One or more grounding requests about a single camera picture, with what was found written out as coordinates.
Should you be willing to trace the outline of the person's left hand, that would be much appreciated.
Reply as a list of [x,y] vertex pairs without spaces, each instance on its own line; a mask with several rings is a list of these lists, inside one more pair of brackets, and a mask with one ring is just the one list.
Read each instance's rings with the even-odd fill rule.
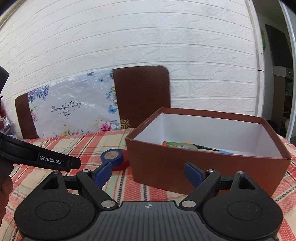
[[10,194],[13,190],[13,181],[10,177],[13,168],[11,163],[1,161],[1,223],[6,214],[6,206],[8,205]]

